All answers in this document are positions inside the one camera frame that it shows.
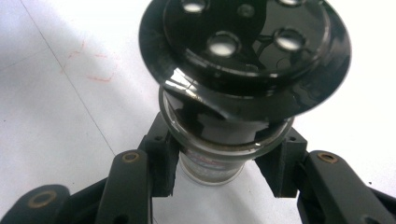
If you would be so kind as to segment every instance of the circular hole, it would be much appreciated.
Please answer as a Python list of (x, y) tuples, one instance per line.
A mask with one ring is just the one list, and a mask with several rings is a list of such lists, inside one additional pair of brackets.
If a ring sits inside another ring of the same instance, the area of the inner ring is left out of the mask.
[(205, 6), (205, 0), (182, 0), (181, 5), (186, 12), (189, 13), (201, 13)]
[(29, 200), (28, 206), (31, 208), (40, 208), (46, 206), (47, 204), (55, 200), (56, 196), (57, 194), (54, 190), (40, 192)]
[(133, 162), (139, 159), (139, 154), (135, 152), (128, 152), (122, 156), (124, 162)]
[(125, 224), (128, 223), (128, 216), (126, 215), (119, 215), (113, 220), (113, 224)]
[(230, 34), (215, 35), (208, 44), (210, 52), (220, 57), (230, 57), (237, 49), (237, 41)]
[(305, 44), (304, 37), (295, 30), (283, 29), (275, 34), (276, 44), (286, 51), (297, 51)]
[(365, 217), (363, 220), (364, 220), (364, 223), (366, 223), (366, 224), (381, 224), (379, 221), (377, 221), (373, 217)]
[(241, 17), (251, 18), (254, 16), (254, 7), (249, 4), (243, 4), (238, 8), (237, 12)]
[(278, 3), (286, 7), (298, 7), (303, 1), (304, 0), (277, 0)]
[(323, 160), (326, 161), (328, 163), (336, 163), (338, 162), (338, 159), (336, 157), (334, 157), (333, 155), (329, 154), (329, 153), (319, 153), (318, 157)]

